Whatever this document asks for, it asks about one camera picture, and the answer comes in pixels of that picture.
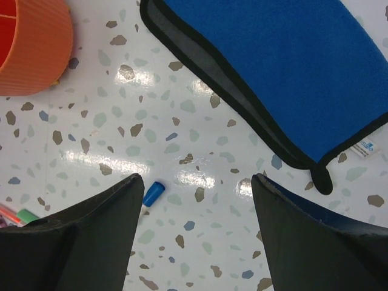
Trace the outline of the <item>orange round organizer container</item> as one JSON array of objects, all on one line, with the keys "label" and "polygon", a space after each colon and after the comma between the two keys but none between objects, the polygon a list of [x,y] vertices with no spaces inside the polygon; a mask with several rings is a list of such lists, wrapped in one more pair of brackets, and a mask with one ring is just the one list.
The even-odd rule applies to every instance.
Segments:
[{"label": "orange round organizer container", "polygon": [[65,1],[1,1],[1,96],[26,96],[52,86],[73,49]]}]

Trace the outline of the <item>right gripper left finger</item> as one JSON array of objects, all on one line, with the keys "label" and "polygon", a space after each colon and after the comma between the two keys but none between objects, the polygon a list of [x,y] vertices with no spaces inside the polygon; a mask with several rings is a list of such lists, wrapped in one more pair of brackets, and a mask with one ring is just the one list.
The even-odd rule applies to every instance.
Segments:
[{"label": "right gripper left finger", "polygon": [[143,194],[135,173],[60,212],[1,229],[1,289],[122,290]]}]

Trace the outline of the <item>blue capped white marker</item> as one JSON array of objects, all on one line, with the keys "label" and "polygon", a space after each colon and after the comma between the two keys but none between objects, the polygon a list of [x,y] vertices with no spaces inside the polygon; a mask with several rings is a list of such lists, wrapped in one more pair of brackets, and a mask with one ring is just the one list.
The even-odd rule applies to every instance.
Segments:
[{"label": "blue capped white marker", "polygon": [[164,193],[166,187],[161,182],[155,181],[143,197],[141,215],[155,203],[155,201]]}]

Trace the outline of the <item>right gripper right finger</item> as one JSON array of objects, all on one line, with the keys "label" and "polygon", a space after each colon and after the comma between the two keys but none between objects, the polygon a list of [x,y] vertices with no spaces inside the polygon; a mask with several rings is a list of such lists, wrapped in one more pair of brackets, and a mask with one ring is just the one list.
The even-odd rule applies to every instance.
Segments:
[{"label": "right gripper right finger", "polygon": [[321,207],[262,174],[251,185],[275,290],[387,290],[387,228]]}]

